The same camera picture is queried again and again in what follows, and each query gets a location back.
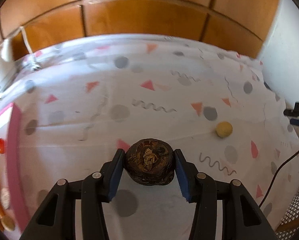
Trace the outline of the woven mesh chair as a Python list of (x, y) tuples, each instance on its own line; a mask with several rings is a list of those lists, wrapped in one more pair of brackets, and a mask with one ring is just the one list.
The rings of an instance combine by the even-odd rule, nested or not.
[(299, 190), (275, 230), (277, 239), (299, 239)]

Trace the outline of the pink shallow tray box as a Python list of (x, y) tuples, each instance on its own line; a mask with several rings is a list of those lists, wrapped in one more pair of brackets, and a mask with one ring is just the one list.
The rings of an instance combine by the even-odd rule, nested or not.
[(30, 221), (22, 189), (19, 165), (19, 134), (21, 111), (10, 103), (0, 111), (0, 138), (5, 140), (5, 153), (0, 154), (0, 186), (10, 194), (10, 208), (21, 232)]

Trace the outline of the red cherry tomato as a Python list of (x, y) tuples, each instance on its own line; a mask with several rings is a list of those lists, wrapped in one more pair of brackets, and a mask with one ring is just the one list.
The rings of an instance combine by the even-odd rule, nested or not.
[(0, 138), (0, 154), (5, 153), (5, 140)]

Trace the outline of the patterned white tablecloth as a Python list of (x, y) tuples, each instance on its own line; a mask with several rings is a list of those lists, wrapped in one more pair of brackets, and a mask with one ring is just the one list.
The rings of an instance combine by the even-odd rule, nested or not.
[[(216, 181), (241, 181), (274, 232), (281, 224), (299, 189), (299, 138), (261, 61), (182, 38), (105, 35), (14, 63), (0, 111), (10, 103), (21, 111), (19, 165), (30, 220), (58, 180), (83, 180), (118, 149), (126, 155), (153, 138)], [(226, 138), (215, 131), (223, 121), (233, 126)], [(196, 204), (183, 197), (176, 172), (168, 185), (144, 186), (124, 160), (117, 193), (102, 204), (108, 239), (190, 239)], [(0, 204), (14, 220), (6, 187)], [(21, 239), (14, 223), (14, 231), (0, 229), (0, 239)]]

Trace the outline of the white ceramic electric kettle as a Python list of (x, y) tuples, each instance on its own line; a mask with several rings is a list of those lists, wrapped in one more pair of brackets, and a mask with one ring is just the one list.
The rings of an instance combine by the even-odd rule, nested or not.
[(13, 53), (11, 39), (5, 39), (0, 44), (0, 94), (10, 85), (17, 72)]

